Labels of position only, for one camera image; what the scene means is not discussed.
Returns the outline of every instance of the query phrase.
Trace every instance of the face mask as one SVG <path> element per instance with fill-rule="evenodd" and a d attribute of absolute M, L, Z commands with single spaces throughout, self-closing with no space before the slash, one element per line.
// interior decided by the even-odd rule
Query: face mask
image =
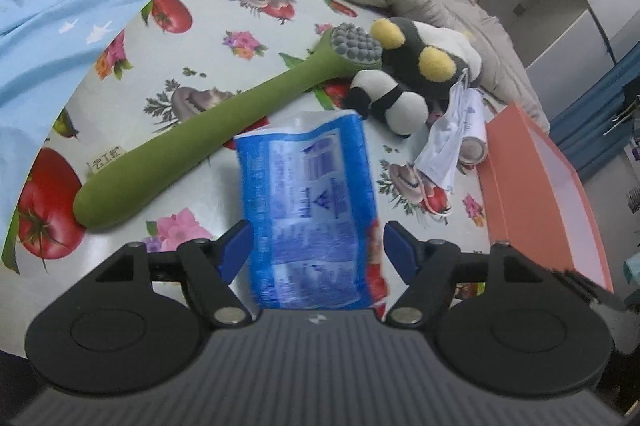
<path fill-rule="evenodd" d="M 465 132 L 468 104 L 465 92 L 468 86 L 469 73 L 465 69 L 460 80 L 449 90 L 447 112 L 433 123 L 427 144 L 415 159 L 415 167 L 449 193 L 453 191 L 453 179 Z"/>

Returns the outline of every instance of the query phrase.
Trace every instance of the gray ribbed surface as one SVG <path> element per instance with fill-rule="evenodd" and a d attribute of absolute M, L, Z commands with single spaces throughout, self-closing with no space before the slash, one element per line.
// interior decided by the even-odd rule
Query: gray ribbed surface
<path fill-rule="evenodd" d="M 318 314 L 326 320 L 309 321 Z M 264 311 L 250 327 L 215 333 L 197 362 L 154 390 L 95 400 L 47 390 L 14 421 L 16 426 L 621 423 L 590 392 L 546 402 L 482 392 L 450 373 L 417 332 L 383 326 L 371 311 Z"/>

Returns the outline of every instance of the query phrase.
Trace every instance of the silver screw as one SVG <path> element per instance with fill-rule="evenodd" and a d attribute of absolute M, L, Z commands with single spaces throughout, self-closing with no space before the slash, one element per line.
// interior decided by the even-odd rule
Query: silver screw
<path fill-rule="evenodd" d="M 412 307 L 400 307 L 391 312 L 391 319 L 401 325 L 413 325 L 422 319 L 422 313 Z"/>
<path fill-rule="evenodd" d="M 213 314 L 216 321 L 225 325 L 237 325 L 244 320 L 245 316 L 244 311 L 238 307 L 222 307 Z"/>

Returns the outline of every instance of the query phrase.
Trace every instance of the yellow plush foot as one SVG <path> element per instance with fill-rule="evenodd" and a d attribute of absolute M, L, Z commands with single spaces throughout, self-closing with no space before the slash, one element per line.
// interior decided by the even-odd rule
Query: yellow plush foot
<path fill-rule="evenodd" d="M 445 82 L 456 73 L 456 64 L 449 54 L 433 46 L 426 46 L 421 51 L 418 68 L 420 73 L 431 82 Z"/>
<path fill-rule="evenodd" d="M 369 34 L 376 38 L 385 50 L 400 48 L 406 41 L 400 27 L 385 18 L 375 20 Z"/>

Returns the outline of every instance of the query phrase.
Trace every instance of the blue curtain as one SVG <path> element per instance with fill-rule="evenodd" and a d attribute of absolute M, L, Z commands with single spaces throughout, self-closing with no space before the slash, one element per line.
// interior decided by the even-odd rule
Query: blue curtain
<path fill-rule="evenodd" d="M 632 119 L 610 122 L 622 108 L 623 87 L 640 75 L 640 43 L 580 99 L 551 121 L 549 136 L 586 181 L 618 155 L 632 137 Z"/>

